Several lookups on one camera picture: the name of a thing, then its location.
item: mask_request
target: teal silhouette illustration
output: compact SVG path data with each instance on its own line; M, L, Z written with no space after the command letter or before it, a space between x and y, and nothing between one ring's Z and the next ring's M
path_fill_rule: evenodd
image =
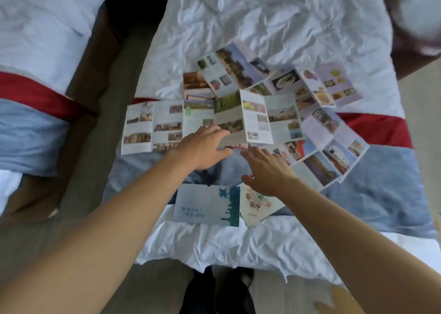
M230 204L227 206L227 213L230 213L230 217L221 218L221 220L228 221L230 226L239 226L239 206L240 206L240 187L230 187L230 192L227 196L227 189L219 189L219 197L227 198Z

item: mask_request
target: blue-gray fabric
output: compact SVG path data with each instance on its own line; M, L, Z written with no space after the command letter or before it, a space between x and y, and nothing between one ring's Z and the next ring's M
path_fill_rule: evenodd
M0 99L0 169L53 177L69 123Z
M234 186L243 174L251 174L239 150L206 171L194 171L185 183ZM151 168L163 153L120 155L113 163L102 202L128 186ZM421 176L412 149L371 145L343 183L322 192L330 200L359 217L373 228L409 236L436 237L436 230L424 194ZM292 215L284 207L275 215Z

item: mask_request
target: hand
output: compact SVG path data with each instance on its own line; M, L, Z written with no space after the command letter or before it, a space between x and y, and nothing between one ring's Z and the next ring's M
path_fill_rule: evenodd
M287 187L293 178L297 178L280 155L271 155L266 149L249 147L240 155L246 159L254 176L242 176L243 183L264 196L276 196L280 188Z
M233 154L229 148L217 150L221 139L229 134L219 126L201 127L182 139L173 152L179 152L180 157L188 160L192 171L205 170Z

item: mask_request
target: light blue booklet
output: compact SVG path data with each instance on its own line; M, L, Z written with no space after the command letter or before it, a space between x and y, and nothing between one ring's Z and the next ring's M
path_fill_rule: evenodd
M240 187L182 184L173 221L239 226Z

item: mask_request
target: floor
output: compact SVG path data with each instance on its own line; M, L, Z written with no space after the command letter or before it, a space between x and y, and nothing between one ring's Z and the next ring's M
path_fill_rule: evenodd
M136 76L149 46L145 38L151 38L153 33L154 29L135 29L115 61L110 74L110 87L101 99L102 115L86 141L63 198L60 214L44 224L0 230L0 285L99 204L115 152L114 148L103 152L100 144L105 141L109 146L116 146L118 143L124 107L135 93ZM440 85L441 60L400 82L427 197L437 217L441 211ZM223 269L217 268L215 275L222 276ZM143 266L134 265L103 313L178 313L191 278L191 270L179 261L161 260ZM256 271L251 294L257 313L318 313L314 311L313 301L317 299L317 294L323 294L325 288L328 289L329 285L320 280L290 277L288 283L284 283L276 273ZM322 301L330 304L331 297L322 297Z

